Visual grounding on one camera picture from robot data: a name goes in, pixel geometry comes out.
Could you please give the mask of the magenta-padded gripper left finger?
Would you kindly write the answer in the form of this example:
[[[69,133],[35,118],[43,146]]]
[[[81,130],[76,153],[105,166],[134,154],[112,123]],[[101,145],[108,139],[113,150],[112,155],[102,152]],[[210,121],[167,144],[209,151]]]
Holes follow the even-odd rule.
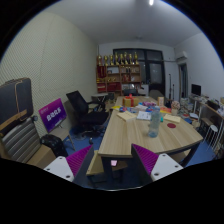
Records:
[[[94,148],[89,145],[68,157],[57,157],[44,170],[81,186],[86,179],[86,173],[93,156]]]

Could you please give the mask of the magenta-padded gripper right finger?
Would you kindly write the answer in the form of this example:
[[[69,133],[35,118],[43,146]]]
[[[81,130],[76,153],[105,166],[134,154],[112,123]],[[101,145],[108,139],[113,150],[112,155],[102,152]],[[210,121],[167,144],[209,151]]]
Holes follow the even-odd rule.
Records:
[[[166,153],[158,155],[136,144],[131,145],[131,153],[143,186],[182,169],[182,166]]]

